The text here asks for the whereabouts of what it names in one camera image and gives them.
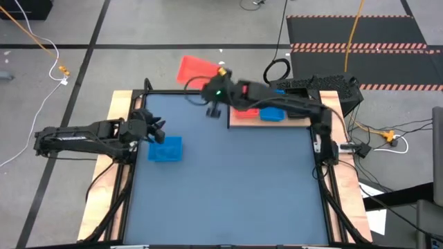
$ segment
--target blue block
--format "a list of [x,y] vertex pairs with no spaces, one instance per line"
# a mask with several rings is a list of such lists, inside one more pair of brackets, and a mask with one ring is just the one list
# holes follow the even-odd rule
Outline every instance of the blue block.
[[181,137],[165,137],[163,144],[150,143],[147,159],[154,162],[177,162],[181,160],[182,150]]
[[[284,94],[284,91],[280,89],[276,89],[275,92]],[[275,107],[267,107],[260,110],[260,119],[263,121],[282,121],[284,120],[284,111]]]

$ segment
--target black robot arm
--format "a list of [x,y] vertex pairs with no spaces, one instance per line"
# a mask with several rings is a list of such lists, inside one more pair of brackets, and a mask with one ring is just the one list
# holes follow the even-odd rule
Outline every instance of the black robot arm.
[[256,82],[240,80],[234,84],[230,77],[230,71],[220,68],[218,74],[202,88],[202,98],[207,102],[212,102],[212,109],[207,112],[209,116],[219,117],[219,111],[214,110],[218,102],[238,110],[277,107],[302,114],[311,120],[311,127],[320,138],[320,141],[316,143],[319,144],[316,153],[320,161],[329,165],[338,163],[338,146],[331,139],[332,111],[328,107],[315,100],[276,93],[268,86]]
[[163,143],[165,121],[145,109],[137,109],[128,121],[103,120],[83,127],[46,127],[35,133],[37,156],[60,151],[105,154],[117,163],[131,163],[139,140]]

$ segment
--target concrete floor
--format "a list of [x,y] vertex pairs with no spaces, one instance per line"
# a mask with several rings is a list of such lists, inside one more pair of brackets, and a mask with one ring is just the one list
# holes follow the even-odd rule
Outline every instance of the concrete floor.
[[[443,45],[441,1],[408,2],[428,44]],[[57,0],[45,22],[33,21],[31,25],[36,34],[57,44],[88,44],[102,3],[103,0]],[[238,6],[238,0],[111,0],[98,44],[274,44],[283,4],[284,0],[267,1],[259,11],[246,12]],[[287,15],[354,15],[358,6],[358,0],[295,0],[289,2]],[[405,12],[400,0],[369,0],[363,14]],[[0,20],[0,44],[31,43],[14,24]],[[282,44],[288,43],[284,27]],[[35,130],[60,125],[85,54],[81,49],[60,52],[73,75],[68,86],[58,89],[48,100]],[[289,50],[280,50],[278,57],[286,53]],[[96,49],[69,124],[88,125],[105,119],[112,92],[140,89],[145,77],[150,78],[155,89],[181,88],[175,77],[184,55],[223,61],[233,70],[234,78],[261,81],[273,54],[273,49],[224,49],[222,53],[219,49]],[[0,69],[16,77],[11,82],[0,82],[1,162],[24,146],[36,110],[57,84],[47,76],[52,63],[42,50],[0,49]],[[283,70],[273,69],[270,78],[281,75]],[[375,127],[430,118],[432,107],[443,106],[441,92],[363,91],[363,95],[365,101],[357,120]],[[367,139],[363,132],[356,135]],[[406,138],[410,144],[408,154],[373,152],[362,160],[366,169],[394,190],[432,178],[431,131],[412,133]],[[373,145],[382,143],[375,136],[372,141]],[[17,160],[0,168],[0,249],[17,245],[42,177],[46,160],[34,154],[28,148]],[[27,246],[75,242],[93,166],[94,162],[56,162]]]

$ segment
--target blue tabletop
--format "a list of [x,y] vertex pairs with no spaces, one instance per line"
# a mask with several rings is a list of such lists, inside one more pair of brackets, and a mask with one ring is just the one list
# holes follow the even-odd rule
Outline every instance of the blue tabletop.
[[139,147],[124,244],[327,244],[309,130],[227,129],[183,95],[146,106],[183,139],[183,160],[147,161]]

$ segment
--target wire bundle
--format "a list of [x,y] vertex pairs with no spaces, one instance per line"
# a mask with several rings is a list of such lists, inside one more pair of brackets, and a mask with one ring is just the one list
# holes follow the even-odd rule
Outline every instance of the wire bundle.
[[[24,16],[24,18],[25,18],[25,20],[26,20],[26,24],[27,24],[27,26],[28,26],[28,30],[29,31],[27,31],[13,16],[11,16],[10,15],[10,13],[7,11],[7,10],[5,10],[2,6],[0,6],[0,11],[2,11],[2,12],[4,12],[5,13],[5,15],[9,18],[9,19],[11,19],[11,21],[13,21],[22,31],[24,31],[31,39],[33,39],[33,41],[36,43],[36,44],[38,44],[39,46],[40,46],[40,48],[42,48],[43,50],[45,50],[50,56],[52,56],[52,57],[54,57],[55,58],[55,61],[54,61],[54,64],[51,66],[51,69],[49,70],[49,73],[48,73],[48,75],[49,75],[49,77],[52,79],[52,80],[55,80],[55,81],[58,81],[59,83],[57,84],[57,86],[43,99],[43,102],[42,102],[42,104],[40,105],[40,108],[38,109],[38,111],[37,111],[37,113],[35,114],[35,116],[34,116],[34,120],[33,120],[33,123],[31,124],[31,128],[30,128],[30,131],[29,131],[29,135],[28,135],[28,139],[27,139],[27,141],[26,141],[26,144],[25,144],[25,147],[21,150],[21,151],[19,151],[19,153],[17,153],[15,156],[13,156],[12,158],[10,158],[10,159],[8,159],[7,161],[5,161],[5,162],[3,162],[3,163],[1,163],[0,164],[0,168],[1,167],[3,167],[4,165],[6,165],[6,164],[8,164],[9,162],[11,162],[11,161],[13,161],[14,159],[16,159],[17,157],[19,157],[27,148],[28,148],[28,146],[29,146],[29,142],[30,142],[30,138],[31,138],[31,136],[32,136],[32,134],[33,134],[33,131],[34,131],[34,126],[35,126],[35,121],[36,121],[36,119],[37,119],[37,116],[40,114],[40,111],[43,109],[43,106],[44,106],[44,104],[45,104],[45,102],[47,101],[47,99],[49,99],[49,97],[51,97],[52,96],[52,94],[62,85],[62,84],[67,84],[67,80],[68,80],[68,78],[69,78],[69,76],[70,76],[70,72],[68,71],[68,69],[65,67],[65,66],[60,66],[59,67],[59,69],[60,69],[60,71],[63,73],[63,78],[56,78],[56,77],[53,77],[53,75],[52,75],[52,72],[53,72],[53,69],[55,68],[55,66],[57,66],[57,63],[59,62],[59,58],[60,58],[60,53],[59,53],[59,51],[58,51],[58,49],[57,49],[57,46],[50,40],[50,39],[47,39],[47,38],[43,38],[43,37],[40,37],[40,36],[38,36],[38,35],[36,35],[34,32],[33,32],[33,30],[31,29],[31,27],[30,27],[30,24],[29,24],[29,20],[28,20],[28,16],[26,15],[26,13],[25,13],[25,11],[23,10],[23,8],[21,7],[21,5],[20,5],[20,3],[18,2],[18,0],[15,0],[15,3],[17,4],[17,7],[19,7],[19,9],[20,9],[20,11],[21,11],[21,13],[23,14],[23,16]],[[54,53],[52,53],[51,51],[49,51],[48,49],[46,49],[39,41],[38,41],[38,39],[42,39],[42,40],[44,40],[44,41],[47,41],[47,42],[49,42],[49,43],[51,43],[52,45],[53,45],[53,47],[54,47],[54,49],[55,49],[55,52],[57,53],[56,55],[54,54]]]

